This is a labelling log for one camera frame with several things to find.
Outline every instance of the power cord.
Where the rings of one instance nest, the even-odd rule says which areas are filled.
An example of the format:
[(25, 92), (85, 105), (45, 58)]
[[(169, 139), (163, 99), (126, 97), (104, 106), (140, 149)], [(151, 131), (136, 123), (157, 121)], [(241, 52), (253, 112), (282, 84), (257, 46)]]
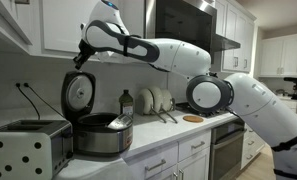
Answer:
[(34, 107), (34, 109), (35, 109), (35, 111), (36, 111), (36, 113), (37, 113), (37, 115), (38, 115), (38, 120), (40, 120), (40, 114), (39, 114), (39, 112), (38, 112), (36, 106), (35, 106), (34, 103), (28, 98), (28, 96), (26, 96), (26, 94), (25, 94), (24, 92), (22, 92), (22, 90), (20, 89), (20, 83), (16, 83), (16, 87), (17, 87), (18, 90), (21, 92), (21, 94), (22, 94), (23, 96), (25, 96), (25, 98), (30, 102), (30, 104), (32, 105), (32, 107)]
[(54, 110), (57, 114), (59, 114), (61, 117), (63, 117), (64, 119), (66, 119), (61, 113), (59, 113), (55, 108), (53, 108), (50, 104), (48, 104), (44, 99), (42, 99), (37, 93), (36, 91), (29, 86), (28, 83), (24, 83), (24, 86), (29, 88), (40, 100), (42, 100), (42, 102), (44, 102), (45, 104), (47, 104), (47, 106), (49, 106), (52, 110)]

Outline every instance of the range hood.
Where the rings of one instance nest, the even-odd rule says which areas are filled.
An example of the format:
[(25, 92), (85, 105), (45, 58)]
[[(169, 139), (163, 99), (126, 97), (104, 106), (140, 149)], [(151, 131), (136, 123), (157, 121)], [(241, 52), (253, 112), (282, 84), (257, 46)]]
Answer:
[(240, 48), (240, 43), (215, 34), (212, 39), (212, 51), (224, 51), (229, 49), (238, 49)]

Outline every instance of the open lid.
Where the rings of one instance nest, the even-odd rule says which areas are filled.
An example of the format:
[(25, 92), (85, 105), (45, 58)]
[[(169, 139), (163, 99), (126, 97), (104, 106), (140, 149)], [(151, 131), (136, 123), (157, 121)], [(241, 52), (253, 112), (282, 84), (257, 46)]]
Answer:
[(94, 105), (96, 78), (92, 74), (71, 71), (65, 76), (61, 90), (61, 108), (72, 124), (89, 114)]

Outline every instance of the rice cooker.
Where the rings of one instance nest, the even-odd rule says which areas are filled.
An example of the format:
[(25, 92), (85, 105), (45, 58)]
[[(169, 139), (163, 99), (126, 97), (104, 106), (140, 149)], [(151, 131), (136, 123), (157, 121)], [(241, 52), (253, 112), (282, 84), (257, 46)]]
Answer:
[(90, 73), (72, 71), (65, 76), (61, 106), (65, 118), (73, 125), (74, 150), (95, 156), (117, 155), (132, 143), (132, 119), (122, 129), (113, 129), (108, 125), (117, 114), (91, 114), (95, 89), (96, 79)]

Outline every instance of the stainless steel oven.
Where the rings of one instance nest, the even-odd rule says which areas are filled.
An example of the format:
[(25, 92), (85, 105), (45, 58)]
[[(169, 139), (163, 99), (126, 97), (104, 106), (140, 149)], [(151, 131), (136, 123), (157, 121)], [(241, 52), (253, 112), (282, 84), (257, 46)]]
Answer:
[(238, 118), (212, 129), (210, 180), (233, 179), (240, 171), (244, 126)]
[(212, 57), (215, 51), (240, 47), (216, 34), (217, 10), (207, 0), (145, 0), (144, 10), (144, 38), (178, 39)]

